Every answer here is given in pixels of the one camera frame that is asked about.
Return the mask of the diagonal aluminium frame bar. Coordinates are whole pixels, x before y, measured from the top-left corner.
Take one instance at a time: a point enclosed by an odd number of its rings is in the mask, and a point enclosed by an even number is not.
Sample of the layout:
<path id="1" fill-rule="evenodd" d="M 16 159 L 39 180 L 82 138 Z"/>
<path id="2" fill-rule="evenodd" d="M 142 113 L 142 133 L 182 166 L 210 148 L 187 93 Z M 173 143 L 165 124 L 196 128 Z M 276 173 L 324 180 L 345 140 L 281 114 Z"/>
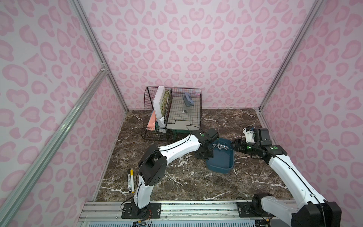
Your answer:
<path id="1" fill-rule="evenodd" d="M 40 176 L 48 167 L 55 153 L 61 147 L 71 129 L 89 104 L 98 87 L 107 77 L 108 70 L 102 69 L 90 83 L 89 87 L 82 94 L 69 114 L 66 116 L 57 131 L 48 140 L 47 144 L 35 159 L 31 167 L 26 171 L 18 185 L 11 192 L 1 207 L 1 226 L 7 227 L 19 211 L 20 207 L 37 184 Z"/>

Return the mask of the pink notebook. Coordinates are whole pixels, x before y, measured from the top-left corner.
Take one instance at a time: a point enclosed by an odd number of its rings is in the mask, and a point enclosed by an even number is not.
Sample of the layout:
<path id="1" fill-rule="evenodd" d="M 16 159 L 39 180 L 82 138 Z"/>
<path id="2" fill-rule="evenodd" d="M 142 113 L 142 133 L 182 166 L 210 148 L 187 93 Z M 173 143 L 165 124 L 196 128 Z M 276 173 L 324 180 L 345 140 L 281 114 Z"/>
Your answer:
<path id="1" fill-rule="evenodd" d="M 154 131 L 156 129 L 156 123 L 157 123 L 157 117 L 155 111 L 153 111 L 147 123 L 146 129 L 149 131 Z"/>

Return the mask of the left aluminium frame post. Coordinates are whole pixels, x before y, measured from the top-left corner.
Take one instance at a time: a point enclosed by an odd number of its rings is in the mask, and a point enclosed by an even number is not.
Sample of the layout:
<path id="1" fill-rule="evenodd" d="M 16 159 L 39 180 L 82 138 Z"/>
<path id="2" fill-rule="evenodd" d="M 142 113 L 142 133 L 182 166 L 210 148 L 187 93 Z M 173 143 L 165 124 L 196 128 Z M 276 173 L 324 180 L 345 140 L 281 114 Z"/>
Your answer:
<path id="1" fill-rule="evenodd" d="M 91 24 L 88 20 L 88 17 L 83 9 L 83 6 L 81 4 L 80 1 L 78 0 L 71 0 L 70 1 L 77 17 L 79 18 L 80 20 L 80 24 L 83 28 L 83 30 L 85 31 L 88 39 L 89 39 L 89 42 L 93 48 L 93 50 L 95 51 L 95 54 L 96 56 L 98 57 L 99 59 L 99 62 L 100 64 L 102 65 L 102 69 L 104 69 L 106 71 L 106 75 L 112 85 L 112 88 L 114 89 L 114 91 L 116 92 L 116 96 L 118 97 L 123 109 L 125 112 L 128 112 L 128 107 L 122 97 L 122 94 L 118 88 L 118 85 L 116 83 L 116 80 L 111 72 L 111 69 L 109 67 L 109 64 L 107 63 L 107 60 L 105 58 L 105 55 L 103 54 L 102 52 L 102 49 L 101 49 L 101 46 L 100 46 L 100 43 L 98 42 L 97 38 L 96 38 L 96 35 L 91 27 Z"/>

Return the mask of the right aluminium frame post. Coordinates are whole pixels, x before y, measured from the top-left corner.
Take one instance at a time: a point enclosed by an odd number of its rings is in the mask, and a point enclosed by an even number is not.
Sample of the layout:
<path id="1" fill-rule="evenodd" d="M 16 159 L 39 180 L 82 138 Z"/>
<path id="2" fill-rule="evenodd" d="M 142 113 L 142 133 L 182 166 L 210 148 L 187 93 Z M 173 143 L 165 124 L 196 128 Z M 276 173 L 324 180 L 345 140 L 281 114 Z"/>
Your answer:
<path id="1" fill-rule="evenodd" d="M 287 67 L 289 66 L 290 62 L 292 61 L 295 53 L 297 52 L 299 46 L 302 43 L 304 37 L 309 32 L 309 29 L 312 27 L 313 23 L 315 22 L 316 18 L 319 16 L 319 14 L 325 4 L 326 4 L 326 1 L 324 1 L 324 0 L 314 1 L 309 13 L 307 14 L 306 19 L 304 20 L 303 24 L 301 25 L 300 30 L 298 31 L 296 37 L 294 38 L 294 41 L 292 42 L 291 47 L 289 48 L 284 60 L 282 61 L 282 64 L 281 64 L 279 70 L 277 71 L 274 79 L 272 80 L 272 83 L 271 83 L 270 87 L 268 88 L 268 91 L 267 91 L 260 107 L 258 108 L 261 113 L 263 112 L 263 109 L 267 106 L 268 101 L 272 97 L 275 88 L 277 87 L 279 81 L 283 77 Z"/>

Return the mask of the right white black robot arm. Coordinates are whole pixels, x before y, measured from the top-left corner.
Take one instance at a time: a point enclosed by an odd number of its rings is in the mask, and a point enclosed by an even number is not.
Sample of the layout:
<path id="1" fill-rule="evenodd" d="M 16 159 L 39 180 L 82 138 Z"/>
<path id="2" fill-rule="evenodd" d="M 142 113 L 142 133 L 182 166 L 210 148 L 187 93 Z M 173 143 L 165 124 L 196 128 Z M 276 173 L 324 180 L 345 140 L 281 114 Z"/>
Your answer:
<path id="1" fill-rule="evenodd" d="M 290 227 L 338 227 L 342 210 L 334 201 L 328 201 L 304 178 L 280 145 L 270 142 L 232 142 L 234 151 L 264 160 L 281 178 L 293 196 L 296 207 L 286 205 L 270 193 L 255 194 L 251 210 L 269 213 Z"/>

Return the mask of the white black marker pen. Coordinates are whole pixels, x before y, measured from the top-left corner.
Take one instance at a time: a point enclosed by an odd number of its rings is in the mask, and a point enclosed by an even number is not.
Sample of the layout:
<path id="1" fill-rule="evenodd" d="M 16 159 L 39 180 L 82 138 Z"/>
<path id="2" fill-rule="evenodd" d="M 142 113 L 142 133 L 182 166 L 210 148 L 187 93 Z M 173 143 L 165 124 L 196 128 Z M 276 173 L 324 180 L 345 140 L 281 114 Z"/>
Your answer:
<path id="1" fill-rule="evenodd" d="M 127 170 L 127 184 L 128 184 L 128 193 L 131 194 L 132 193 L 132 188 L 131 188 L 131 169 Z"/>

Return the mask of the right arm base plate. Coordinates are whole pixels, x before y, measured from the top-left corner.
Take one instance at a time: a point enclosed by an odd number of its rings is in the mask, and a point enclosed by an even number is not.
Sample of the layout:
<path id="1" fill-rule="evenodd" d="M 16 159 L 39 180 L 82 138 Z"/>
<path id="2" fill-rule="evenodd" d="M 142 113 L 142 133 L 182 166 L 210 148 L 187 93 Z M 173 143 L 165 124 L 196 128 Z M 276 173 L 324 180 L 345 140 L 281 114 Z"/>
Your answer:
<path id="1" fill-rule="evenodd" d="M 251 202 L 237 202 L 237 211 L 240 218 L 274 218 L 270 213 L 265 211 L 255 211 L 252 209 Z"/>

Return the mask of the aluminium frame post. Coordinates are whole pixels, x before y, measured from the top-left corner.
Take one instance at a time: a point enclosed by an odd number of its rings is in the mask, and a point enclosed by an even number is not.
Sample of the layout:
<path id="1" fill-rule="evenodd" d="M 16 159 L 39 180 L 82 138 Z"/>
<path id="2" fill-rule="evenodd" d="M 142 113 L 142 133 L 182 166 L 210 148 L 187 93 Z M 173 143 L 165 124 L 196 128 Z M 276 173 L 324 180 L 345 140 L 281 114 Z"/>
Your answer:
<path id="1" fill-rule="evenodd" d="M 297 52 L 299 46 L 302 43 L 304 37 L 309 32 L 309 29 L 312 27 L 313 23 L 315 22 L 316 18 L 319 16 L 319 14 L 325 4 L 326 4 L 326 1 L 324 1 L 324 0 L 314 1 L 309 13 L 307 14 L 306 19 L 304 20 L 303 24 L 301 25 L 300 30 L 298 31 L 296 37 L 294 38 L 294 41 L 292 42 L 291 47 L 289 48 L 284 60 L 282 61 L 282 64 L 281 64 L 279 70 L 277 71 L 274 79 L 272 80 L 272 83 L 271 83 L 270 87 L 268 88 L 268 91 L 267 91 L 260 107 L 258 108 L 261 113 L 263 112 L 263 109 L 267 106 L 268 101 L 272 97 L 275 88 L 277 87 L 279 81 L 283 77 L 287 67 L 289 66 L 290 62 L 292 61 L 295 53 Z"/>
<path id="2" fill-rule="evenodd" d="M 97 38 L 96 38 L 96 35 L 91 27 L 91 24 L 88 20 L 88 17 L 83 9 L 83 6 L 81 4 L 80 1 L 78 0 L 71 0 L 70 1 L 77 17 L 79 18 L 80 20 L 80 24 L 83 28 L 83 30 L 85 31 L 88 39 L 89 39 L 89 42 L 93 48 L 93 50 L 95 51 L 95 54 L 96 56 L 98 57 L 99 59 L 99 62 L 100 64 L 102 65 L 102 69 L 104 69 L 106 71 L 106 75 L 112 85 L 112 88 L 114 89 L 114 91 L 116 92 L 116 96 L 118 97 L 123 109 L 125 112 L 128 112 L 128 107 L 122 97 L 122 94 L 118 88 L 118 85 L 116 83 L 116 80 L 111 72 L 111 69 L 109 67 L 109 64 L 107 63 L 107 60 L 105 58 L 105 55 L 103 54 L 102 52 L 102 49 L 101 49 L 101 46 L 100 46 L 100 43 L 98 42 Z"/>

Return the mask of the white board in organizer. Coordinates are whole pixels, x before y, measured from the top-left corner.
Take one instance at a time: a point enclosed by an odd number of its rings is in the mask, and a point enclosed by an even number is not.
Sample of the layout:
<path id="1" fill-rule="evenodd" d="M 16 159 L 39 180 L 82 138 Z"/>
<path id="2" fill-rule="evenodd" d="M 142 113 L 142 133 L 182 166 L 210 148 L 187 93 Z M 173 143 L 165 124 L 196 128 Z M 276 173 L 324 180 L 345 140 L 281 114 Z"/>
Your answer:
<path id="1" fill-rule="evenodd" d="M 153 107 L 154 107 L 154 112 L 156 114 L 156 118 L 160 119 L 162 118 L 162 110 L 161 110 L 161 105 L 163 102 L 163 98 L 164 98 L 164 94 L 165 94 L 165 87 L 164 86 L 159 86 L 157 89 L 157 92 L 155 94 L 155 97 L 153 99 Z"/>

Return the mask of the grey paper tray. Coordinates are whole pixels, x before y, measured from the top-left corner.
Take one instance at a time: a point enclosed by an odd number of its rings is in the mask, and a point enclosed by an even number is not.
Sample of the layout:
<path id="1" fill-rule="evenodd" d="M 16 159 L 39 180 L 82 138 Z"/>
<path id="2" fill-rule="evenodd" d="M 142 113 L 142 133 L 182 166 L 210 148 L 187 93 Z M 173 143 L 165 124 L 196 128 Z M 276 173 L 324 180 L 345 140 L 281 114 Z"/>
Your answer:
<path id="1" fill-rule="evenodd" d="M 196 130 L 201 125 L 201 102 L 199 98 L 192 98 L 195 105 L 186 107 L 182 97 L 174 97 L 171 103 L 167 129 L 168 130 Z"/>

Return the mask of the green illustrated book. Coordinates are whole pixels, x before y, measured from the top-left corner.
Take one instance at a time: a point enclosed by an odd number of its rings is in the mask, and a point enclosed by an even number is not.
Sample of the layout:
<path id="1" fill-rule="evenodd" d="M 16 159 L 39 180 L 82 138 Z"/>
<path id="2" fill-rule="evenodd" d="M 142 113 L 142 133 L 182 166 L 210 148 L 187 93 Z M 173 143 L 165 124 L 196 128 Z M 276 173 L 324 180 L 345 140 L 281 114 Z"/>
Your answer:
<path id="1" fill-rule="evenodd" d="M 161 104 L 160 104 L 160 110 L 161 110 L 162 117 L 164 117 L 166 114 L 169 98 L 170 98 L 170 90 L 165 90 L 164 94 L 162 96 L 162 99 L 161 99 Z"/>

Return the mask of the teal plastic storage box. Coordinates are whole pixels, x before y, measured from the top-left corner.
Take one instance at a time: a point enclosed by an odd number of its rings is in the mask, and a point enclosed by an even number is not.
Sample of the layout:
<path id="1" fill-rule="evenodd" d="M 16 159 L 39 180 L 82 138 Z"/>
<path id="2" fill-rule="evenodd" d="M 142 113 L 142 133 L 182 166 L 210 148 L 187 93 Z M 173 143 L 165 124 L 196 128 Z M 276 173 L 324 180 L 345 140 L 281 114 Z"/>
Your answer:
<path id="1" fill-rule="evenodd" d="M 228 174 L 234 165 L 234 150 L 232 148 L 232 142 L 227 139 L 220 138 L 216 140 L 213 144 L 219 144 L 223 146 L 228 146 L 229 150 L 214 148 L 214 157 L 206 160 L 206 166 L 209 170 Z"/>

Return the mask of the aluminium front rail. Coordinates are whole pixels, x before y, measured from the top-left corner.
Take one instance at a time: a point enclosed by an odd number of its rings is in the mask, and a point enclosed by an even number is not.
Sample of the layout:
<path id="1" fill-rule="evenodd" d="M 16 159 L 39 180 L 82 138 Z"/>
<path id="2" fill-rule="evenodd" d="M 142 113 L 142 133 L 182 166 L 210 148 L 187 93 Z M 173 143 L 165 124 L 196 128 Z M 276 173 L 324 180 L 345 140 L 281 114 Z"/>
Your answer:
<path id="1" fill-rule="evenodd" d="M 231 201 L 205 200 L 205 201 L 156 201 L 161 203 L 160 218 L 149 219 L 156 221 L 189 221 L 189 220 L 267 220 L 265 218 L 240 218 L 237 211 L 237 202 L 251 202 L 241 198 Z M 122 219 L 121 202 L 87 202 L 78 221 L 136 221 L 137 219 Z"/>

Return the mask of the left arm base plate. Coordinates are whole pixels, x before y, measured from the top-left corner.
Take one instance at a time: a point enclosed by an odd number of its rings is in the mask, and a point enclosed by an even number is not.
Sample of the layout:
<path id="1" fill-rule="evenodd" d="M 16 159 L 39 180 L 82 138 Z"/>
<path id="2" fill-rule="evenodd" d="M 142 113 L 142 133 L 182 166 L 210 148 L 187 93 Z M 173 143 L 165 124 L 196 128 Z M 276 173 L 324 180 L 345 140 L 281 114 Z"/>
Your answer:
<path id="1" fill-rule="evenodd" d="M 143 218 L 160 218 L 161 216 L 161 203 L 150 203 L 144 208 L 137 208 L 137 206 L 132 203 L 125 203 L 123 205 L 122 219 L 143 219 Z"/>

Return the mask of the yellow black marker pen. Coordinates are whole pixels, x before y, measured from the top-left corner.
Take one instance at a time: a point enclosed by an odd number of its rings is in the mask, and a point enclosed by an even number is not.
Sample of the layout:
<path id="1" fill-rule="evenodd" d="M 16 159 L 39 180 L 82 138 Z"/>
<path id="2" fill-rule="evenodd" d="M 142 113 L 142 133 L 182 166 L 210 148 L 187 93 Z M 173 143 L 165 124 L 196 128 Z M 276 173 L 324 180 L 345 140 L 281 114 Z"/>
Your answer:
<path id="1" fill-rule="evenodd" d="M 134 183 L 134 172 L 133 169 L 130 169 L 130 186 L 131 186 L 131 193 L 135 193 L 135 183 Z"/>

